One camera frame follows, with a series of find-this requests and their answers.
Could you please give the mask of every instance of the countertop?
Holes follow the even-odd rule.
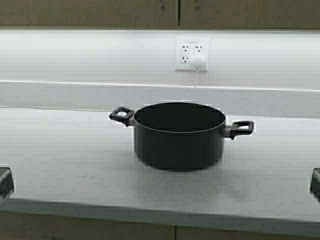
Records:
[[[309,193],[320,119],[253,120],[216,165],[169,172],[140,162],[133,128],[108,112],[0,109],[0,166],[15,193],[3,211],[320,237]]]

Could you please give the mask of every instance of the white cable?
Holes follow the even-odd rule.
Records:
[[[0,109],[40,109],[40,110],[59,110],[59,111],[77,111],[77,112],[112,112],[112,110],[84,109],[84,108],[58,108],[58,107],[34,107],[34,106],[0,106]]]
[[[193,58],[190,61],[191,65],[194,66],[195,68],[195,81],[194,81],[194,87],[189,93],[189,95],[183,100],[186,101],[190,96],[194,93],[197,85],[198,85],[198,78],[199,78],[199,71],[201,66],[205,63],[205,57],[200,55],[200,56],[193,56]]]
[[[188,98],[191,97],[191,95],[194,93],[197,85],[198,85],[198,76],[199,75],[199,68],[197,67],[195,69],[195,81],[194,81],[194,87],[192,88],[191,92],[189,93],[189,95],[183,100],[183,101],[186,101]]]

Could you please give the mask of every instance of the wooden cabinet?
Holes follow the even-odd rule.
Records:
[[[319,240],[317,237],[289,236],[206,228],[177,227],[176,240]]]
[[[260,0],[181,0],[180,3],[181,28],[256,29],[259,27]]]
[[[180,26],[184,29],[320,29],[319,16],[320,0],[181,0]]]
[[[174,240],[175,227],[0,212],[1,240]]]
[[[260,0],[262,29],[320,29],[320,0]]]
[[[0,26],[176,28],[179,0],[0,0]]]
[[[319,16],[320,0],[0,0],[2,27],[320,29]]]

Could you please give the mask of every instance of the black pot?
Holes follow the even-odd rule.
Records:
[[[119,107],[110,119],[134,127],[134,150],[144,163],[158,169],[191,171],[206,168],[224,152],[224,138],[250,135],[252,121],[225,125],[226,116],[210,106],[169,102],[137,112]]]

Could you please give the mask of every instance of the wall outlet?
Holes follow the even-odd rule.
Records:
[[[187,64],[189,63],[190,52],[192,49],[190,48],[189,44],[182,44],[180,47],[180,63]]]
[[[203,56],[205,64],[200,67],[200,71],[208,71],[209,61],[209,37],[188,38],[177,37],[175,53],[175,69],[181,71],[195,71],[191,64],[191,59],[196,56]]]

